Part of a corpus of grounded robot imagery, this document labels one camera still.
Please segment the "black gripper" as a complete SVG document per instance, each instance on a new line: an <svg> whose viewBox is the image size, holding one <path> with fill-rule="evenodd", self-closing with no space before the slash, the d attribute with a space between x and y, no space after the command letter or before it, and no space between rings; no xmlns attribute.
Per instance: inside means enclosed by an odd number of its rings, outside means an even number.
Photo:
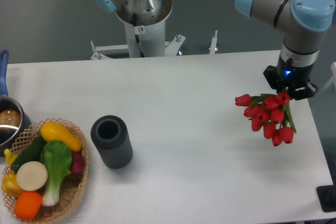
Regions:
<svg viewBox="0 0 336 224"><path fill-rule="evenodd" d="M302 100L311 98L317 92L317 86L309 82L309 77L314 64L305 67L296 67L293 60L284 61L279 57L277 66L267 66L263 75L271 89L276 93L288 88L292 93L291 98Z"/></svg>

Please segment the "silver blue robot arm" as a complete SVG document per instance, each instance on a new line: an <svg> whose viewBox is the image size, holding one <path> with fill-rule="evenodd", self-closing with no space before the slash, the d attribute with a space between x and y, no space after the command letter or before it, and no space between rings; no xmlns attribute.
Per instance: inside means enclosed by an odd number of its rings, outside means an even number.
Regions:
<svg viewBox="0 0 336 224"><path fill-rule="evenodd" d="M335 0L235 0L234 5L285 35L277 65L263 72L270 87L287 90L295 100L314 96L318 88L310 73L332 23Z"/></svg>

